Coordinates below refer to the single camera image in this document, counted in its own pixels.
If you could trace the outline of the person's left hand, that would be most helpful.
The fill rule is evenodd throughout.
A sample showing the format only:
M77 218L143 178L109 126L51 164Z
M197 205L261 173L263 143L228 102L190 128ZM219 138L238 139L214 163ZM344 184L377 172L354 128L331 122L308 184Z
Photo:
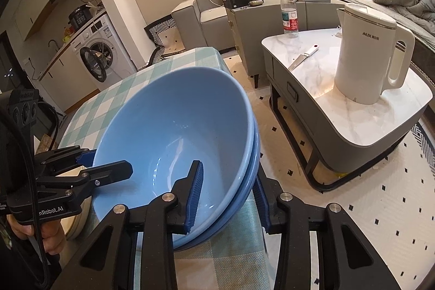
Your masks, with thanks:
M14 234L21 240L25 240L35 233L32 225L19 224L13 215L7 215L7 222ZM41 236L46 253L59 255L63 251L66 245L66 236L60 220L43 223Z

